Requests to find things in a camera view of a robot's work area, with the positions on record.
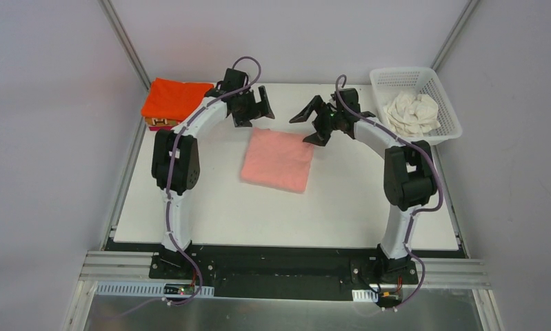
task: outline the crumpled white cloth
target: crumpled white cloth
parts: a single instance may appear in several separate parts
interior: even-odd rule
[[[391,131],[403,137],[422,137],[441,126],[438,122],[439,106],[427,94],[415,94],[401,91],[384,108]]]

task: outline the pink towel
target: pink towel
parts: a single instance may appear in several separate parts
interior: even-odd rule
[[[242,179],[293,192],[305,191],[314,146],[302,139],[301,134],[254,128]]]

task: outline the white plastic basket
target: white plastic basket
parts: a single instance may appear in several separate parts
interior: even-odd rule
[[[437,145],[462,135],[458,117],[434,70],[423,67],[375,69],[370,72],[370,81],[373,101],[377,106],[377,116],[387,127],[389,127],[389,121],[383,107],[393,101],[400,91],[409,90],[415,94],[428,94],[437,102],[438,121],[441,127],[425,133],[423,138],[402,138],[408,141],[423,139],[430,145]]]

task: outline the gray wall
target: gray wall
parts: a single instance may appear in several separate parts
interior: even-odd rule
[[[466,0],[113,3],[152,79],[218,81],[252,55],[263,82],[370,83],[375,68],[430,66]]]
[[[482,2],[439,73],[464,128],[440,152],[507,330],[551,330],[551,0]]]
[[[0,1],[0,330],[62,326],[144,96],[97,1]]]

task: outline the orange cloth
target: orange cloth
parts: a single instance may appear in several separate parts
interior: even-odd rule
[[[251,183],[302,193],[308,183],[314,145],[303,135],[253,129],[241,178]]]
[[[202,102],[210,83],[182,83],[156,78],[151,84],[141,115],[154,119],[185,120]]]

